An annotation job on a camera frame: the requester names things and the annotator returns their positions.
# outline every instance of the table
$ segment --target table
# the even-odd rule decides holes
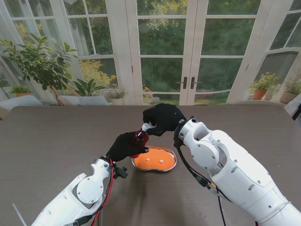
[[[0,123],[0,224],[27,225],[78,174],[105,155],[115,138],[141,127],[146,106],[16,107]],[[282,107],[264,105],[180,106],[209,129],[227,132],[271,173],[282,193],[301,210],[301,129]],[[175,151],[173,134],[149,145]],[[191,160],[188,162],[205,173]],[[145,172],[130,158],[126,179],[114,180],[103,212],[104,226],[221,226],[217,197],[201,187],[178,158],[171,172]],[[240,208],[222,201],[227,226],[253,226]]]

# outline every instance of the plant pot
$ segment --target plant pot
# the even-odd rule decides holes
[[[254,91],[253,100],[261,100],[267,91],[267,89],[256,89]]]
[[[246,100],[252,100],[253,95],[248,95]]]
[[[283,104],[288,104],[290,103],[292,100],[294,100],[296,98],[296,94],[293,93],[288,93],[288,92],[283,92],[280,98],[280,102]]]
[[[264,97],[264,100],[271,100],[273,98],[273,94],[267,93]]]
[[[16,97],[23,97],[23,96],[27,96],[30,95],[30,93],[16,93],[15,96]]]
[[[123,105],[122,99],[112,99],[113,105]]]

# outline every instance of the black gloved hand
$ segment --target black gloved hand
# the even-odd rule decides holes
[[[161,136],[166,131],[174,131],[181,119],[185,119],[182,112],[170,104],[159,104],[143,112],[143,121],[156,125],[147,130],[149,135]]]
[[[131,140],[133,139],[135,132],[124,133],[119,135],[112,147],[107,153],[107,158],[112,159],[113,161],[121,161],[124,158],[130,155],[147,153],[149,149],[147,147],[132,147],[130,145]]]

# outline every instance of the orange liquid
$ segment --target orange liquid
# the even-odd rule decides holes
[[[135,165],[143,170],[169,170],[174,166],[174,158],[164,150],[150,148],[149,152],[141,154],[135,159]]]

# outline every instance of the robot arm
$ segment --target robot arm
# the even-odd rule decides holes
[[[228,134],[190,119],[180,128],[179,138],[224,195],[260,225],[301,225],[301,213],[281,194],[267,170]]]
[[[107,197],[103,195],[103,180],[113,177],[109,161],[96,159],[91,167],[94,174],[89,177],[85,173],[78,175],[42,210],[32,226],[85,225]]]

